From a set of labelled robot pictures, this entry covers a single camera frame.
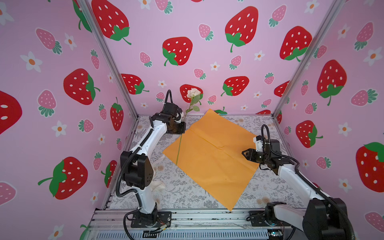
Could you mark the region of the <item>orange wrapping paper sheet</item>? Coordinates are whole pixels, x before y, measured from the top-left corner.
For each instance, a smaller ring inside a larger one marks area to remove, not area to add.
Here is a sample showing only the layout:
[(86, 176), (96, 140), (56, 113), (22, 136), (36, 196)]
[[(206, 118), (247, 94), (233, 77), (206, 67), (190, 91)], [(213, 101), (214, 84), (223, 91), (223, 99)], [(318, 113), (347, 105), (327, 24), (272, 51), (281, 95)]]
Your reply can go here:
[(163, 153), (232, 210), (259, 168), (259, 164), (242, 155), (254, 148), (254, 137), (255, 134), (208, 110)]

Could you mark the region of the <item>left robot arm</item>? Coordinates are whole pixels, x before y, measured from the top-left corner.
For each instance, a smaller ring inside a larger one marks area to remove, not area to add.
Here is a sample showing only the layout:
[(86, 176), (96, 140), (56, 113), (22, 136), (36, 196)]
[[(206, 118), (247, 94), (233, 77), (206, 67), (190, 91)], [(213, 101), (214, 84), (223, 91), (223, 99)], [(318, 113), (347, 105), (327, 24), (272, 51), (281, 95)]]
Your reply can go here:
[(139, 212), (152, 215), (157, 203), (149, 188), (154, 177), (150, 157), (159, 140), (165, 134), (181, 135), (185, 133), (186, 123), (182, 121), (183, 111), (174, 103), (165, 103), (161, 112), (149, 117), (150, 126), (137, 145), (120, 156), (121, 171), (117, 178), (115, 194), (122, 198), (134, 193)]

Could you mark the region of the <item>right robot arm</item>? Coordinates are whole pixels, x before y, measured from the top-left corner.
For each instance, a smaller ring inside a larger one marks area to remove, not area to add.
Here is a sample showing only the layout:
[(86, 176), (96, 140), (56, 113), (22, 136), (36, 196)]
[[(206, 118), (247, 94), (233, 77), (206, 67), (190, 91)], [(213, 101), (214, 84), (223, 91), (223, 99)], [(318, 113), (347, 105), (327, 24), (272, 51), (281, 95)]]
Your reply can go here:
[(251, 214), (247, 221), (273, 226), (285, 222), (302, 231), (309, 240), (353, 240), (355, 232), (348, 218), (347, 206), (311, 183), (299, 170), (299, 162), (283, 155), (277, 140), (254, 138), (255, 148), (242, 151), (246, 160), (266, 165), (268, 170), (288, 183), (306, 204), (298, 210), (283, 202), (271, 202), (262, 214)]

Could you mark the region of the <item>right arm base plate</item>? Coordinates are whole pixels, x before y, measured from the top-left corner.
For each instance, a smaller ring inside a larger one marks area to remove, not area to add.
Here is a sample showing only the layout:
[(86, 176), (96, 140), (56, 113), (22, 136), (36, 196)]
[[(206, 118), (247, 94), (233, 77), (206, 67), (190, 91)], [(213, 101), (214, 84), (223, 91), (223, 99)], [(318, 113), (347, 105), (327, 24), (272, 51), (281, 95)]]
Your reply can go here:
[(250, 222), (253, 227), (284, 227), (281, 221), (269, 220), (265, 211), (249, 211), (246, 221)]

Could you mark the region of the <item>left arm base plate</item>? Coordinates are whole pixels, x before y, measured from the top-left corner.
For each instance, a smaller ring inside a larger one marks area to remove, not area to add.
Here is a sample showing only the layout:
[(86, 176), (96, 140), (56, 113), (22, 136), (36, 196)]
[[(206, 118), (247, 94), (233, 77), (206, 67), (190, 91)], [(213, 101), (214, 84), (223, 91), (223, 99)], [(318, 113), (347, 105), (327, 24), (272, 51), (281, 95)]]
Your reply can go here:
[(169, 225), (172, 221), (172, 212), (154, 212), (153, 214), (134, 213), (131, 228), (159, 228)]

